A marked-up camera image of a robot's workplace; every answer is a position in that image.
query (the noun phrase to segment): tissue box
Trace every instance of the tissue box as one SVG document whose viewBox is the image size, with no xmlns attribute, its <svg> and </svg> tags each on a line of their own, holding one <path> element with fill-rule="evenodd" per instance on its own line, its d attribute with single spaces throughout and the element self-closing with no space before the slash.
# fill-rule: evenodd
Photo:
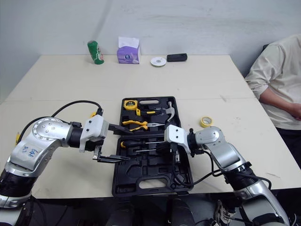
<svg viewBox="0 0 301 226">
<path fill-rule="evenodd" d="M 139 39 L 118 38 L 117 58 L 120 64 L 138 64 L 140 60 Z"/>
</svg>

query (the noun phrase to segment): white table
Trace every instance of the white table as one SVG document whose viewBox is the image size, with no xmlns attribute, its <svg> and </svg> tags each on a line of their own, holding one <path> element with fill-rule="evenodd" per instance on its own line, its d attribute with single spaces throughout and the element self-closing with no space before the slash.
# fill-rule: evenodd
<svg viewBox="0 0 301 226">
<path fill-rule="evenodd" d="M 183 128 L 201 130 L 200 117 L 211 116 L 226 140 L 253 164 L 256 175 L 270 179 L 274 189 L 301 187 L 301 170 L 229 56 L 189 56 L 186 62 L 162 68 L 152 67 L 151 58 L 143 56 L 140 65 L 121 65 L 116 56 L 105 56 L 103 65 L 94 65 L 90 56 L 41 56 L 0 105 L 1 169 L 14 148 L 16 133 L 27 122 L 51 115 L 70 101 L 96 101 L 105 119 L 118 124 L 125 97 L 175 96 Z M 58 117 L 84 123 L 94 110 L 93 105 L 78 104 Z M 103 154 L 115 154 L 117 140 L 109 132 Z M 210 171 L 207 156 L 189 160 L 195 180 Z M 92 153 L 58 148 L 33 195 L 111 196 L 113 172 L 113 164 L 93 161 Z M 230 191 L 223 177 L 209 177 L 190 193 Z"/>
</svg>

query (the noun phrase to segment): purple tissue box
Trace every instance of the purple tissue box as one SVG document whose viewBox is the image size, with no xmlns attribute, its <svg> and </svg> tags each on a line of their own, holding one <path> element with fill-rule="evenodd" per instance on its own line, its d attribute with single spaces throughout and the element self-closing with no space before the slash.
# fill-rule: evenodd
<svg viewBox="0 0 301 226">
<path fill-rule="evenodd" d="M 138 64 L 140 59 L 140 47 L 121 47 L 117 50 L 117 58 L 120 64 Z"/>
</svg>

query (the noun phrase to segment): hammer head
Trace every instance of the hammer head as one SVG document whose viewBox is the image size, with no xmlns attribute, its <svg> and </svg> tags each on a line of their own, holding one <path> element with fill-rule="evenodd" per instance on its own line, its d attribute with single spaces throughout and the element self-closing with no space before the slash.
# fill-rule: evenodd
<svg viewBox="0 0 301 226">
<path fill-rule="evenodd" d="M 171 105 L 171 101 L 168 102 L 169 108 L 165 109 L 166 114 L 171 114 L 170 117 L 167 119 L 168 122 L 172 120 L 174 117 L 174 108 Z"/>
</svg>

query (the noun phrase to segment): shirt sleeve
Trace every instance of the shirt sleeve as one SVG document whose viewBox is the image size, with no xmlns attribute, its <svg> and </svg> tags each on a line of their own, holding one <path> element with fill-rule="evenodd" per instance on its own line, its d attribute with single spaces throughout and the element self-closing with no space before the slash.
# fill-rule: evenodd
<svg viewBox="0 0 301 226">
<path fill-rule="evenodd" d="M 270 44 L 260 54 L 245 80 L 257 99 L 269 86 L 269 82 L 282 73 L 285 53 L 279 45 Z"/>
</svg>

